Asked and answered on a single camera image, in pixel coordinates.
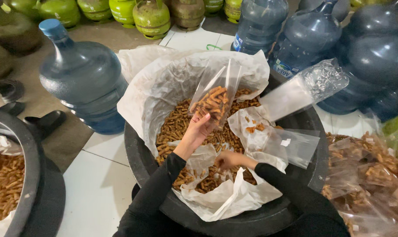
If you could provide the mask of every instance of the black sleeve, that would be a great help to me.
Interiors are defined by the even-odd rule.
[[[343,219],[339,216],[331,202],[323,197],[323,195],[317,193],[308,186],[302,185],[297,180],[287,176],[270,164],[257,164],[255,172],[270,185],[282,192],[293,205],[303,212],[301,218],[302,222],[308,221],[309,219],[324,217],[327,223],[334,226],[338,225],[339,229],[344,230],[344,236],[349,236]]]
[[[175,153],[168,155],[133,199],[113,236],[152,235],[157,229],[159,207],[185,165],[186,161]]]

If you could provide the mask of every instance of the black basin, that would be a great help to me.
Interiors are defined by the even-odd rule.
[[[285,78],[279,73],[271,72],[269,85],[263,93],[274,89]],[[277,122],[286,129],[306,129],[320,131],[320,141],[307,170],[294,165],[288,165],[287,175],[320,192],[328,170],[328,144],[321,121],[313,108],[287,116]],[[126,122],[124,143],[130,169],[142,187],[149,176],[158,168],[154,157],[139,138],[136,131]],[[276,233],[291,225],[300,216],[299,211],[290,201],[281,196],[264,204],[254,211],[247,211],[232,218],[204,222],[188,206],[181,202],[173,192],[169,192],[161,211],[179,224],[214,236],[257,236]]]
[[[61,115],[59,120],[63,120],[60,112],[50,113],[49,118],[57,114]],[[37,130],[28,127],[15,116],[0,110],[0,135],[20,144],[25,157],[23,189],[5,237],[53,237],[63,218],[65,183],[58,167],[45,157],[41,138],[33,135]]]

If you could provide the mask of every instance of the white tile floor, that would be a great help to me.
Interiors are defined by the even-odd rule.
[[[178,50],[230,50],[234,36],[176,26],[160,45]],[[315,106],[326,132],[361,136],[368,123],[360,112],[337,116]],[[65,174],[66,206],[58,237],[111,236],[131,202],[136,181],[128,166],[123,134],[94,133]]]

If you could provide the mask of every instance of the black long sleeve shirt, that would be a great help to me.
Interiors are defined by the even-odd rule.
[[[180,228],[162,223],[159,207],[171,190],[172,183],[186,161],[171,153],[140,189],[128,210],[124,213],[113,237],[175,236]],[[349,237],[344,221],[333,205],[321,194],[298,183],[270,164],[259,163],[255,172],[283,193],[302,211],[300,218],[282,231],[282,236],[298,237]]]

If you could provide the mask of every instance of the plastic water bottle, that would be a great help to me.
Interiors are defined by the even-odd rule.
[[[371,101],[367,108],[360,108],[365,113],[370,109],[382,122],[398,116],[398,87],[387,90]]]
[[[334,52],[338,57],[363,35],[398,35],[398,0],[386,4],[370,4],[358,9],[344,27]]]
[[[243,0],[236,38],[231,51],[266,56],[288,15],[286,0]]]
[[[301,0],[298,4],[297,11],[301,10],[313,10],[317,8],[323,0]],[[350,0],[338,0],[338,3],[335,4],[333,8],[332,15],[339,22],[342,22],[348,15],[350,11]]]
[[[339,56],[339,65],[349,85],[318,105],[330,113],[347,114],[398,87],[398,36],[363,35]]]
[[[276,58],[271,67],[286,78],[325,59],[341,36],[341,26],[332,16],[338,0],[324,0],[314,10],[302,10],[292,15],[284,26],[281,39],[275,46]]]
[[[40,66],[41,84],[95,132],[122,132],[116,105],[127,82],[116,54],[100,43],[74,42],[57,19],[39,28],[55,47]]]

